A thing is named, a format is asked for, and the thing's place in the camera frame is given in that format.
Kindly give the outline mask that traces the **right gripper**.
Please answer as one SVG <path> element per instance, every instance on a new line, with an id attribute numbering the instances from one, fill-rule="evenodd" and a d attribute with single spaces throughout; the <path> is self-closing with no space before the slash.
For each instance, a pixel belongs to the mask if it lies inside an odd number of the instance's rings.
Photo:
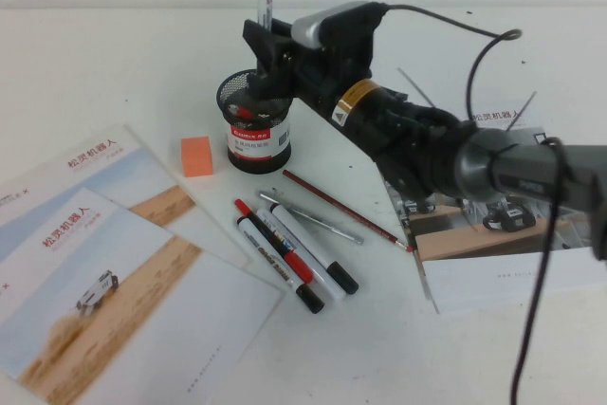
<path id="1" fill-rule="evenodd" d="M 291 97 L 293 84 L 295 95 L 336 127 L 376 129 L 382 89 L 371 81 L 370 66 L 378 25 L 378 20 L 297 20 L 291 39 L 281 20 L 272 19 L 269 28 L 246 20 L 243 38 L 261 67 L 249 78 L 253 96 Z"/>

